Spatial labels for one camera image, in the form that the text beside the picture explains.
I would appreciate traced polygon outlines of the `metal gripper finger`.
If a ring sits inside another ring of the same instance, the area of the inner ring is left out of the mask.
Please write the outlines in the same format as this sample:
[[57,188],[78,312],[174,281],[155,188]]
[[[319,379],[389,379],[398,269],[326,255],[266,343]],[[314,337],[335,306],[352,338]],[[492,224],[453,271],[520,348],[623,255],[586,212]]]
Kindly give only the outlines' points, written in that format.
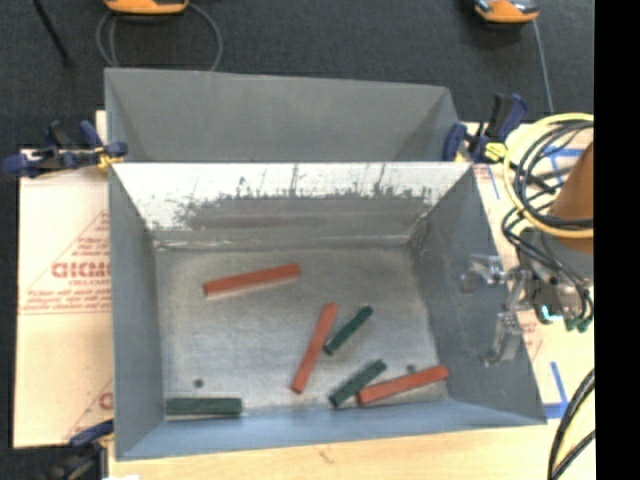
[[522,277],[521,269],[518,267],[505,270],[499,256],[471,254],[466,270],[460,277],[461,290],[463,293],[472,293],[480,283],[487,286],[507,285],[521,280]]
[[483,358],[485,366],[511,362],[516,358],[524,331],[518,318],[522,288],[513,283],[508,290],[501,311],[497,315],[494,339]]

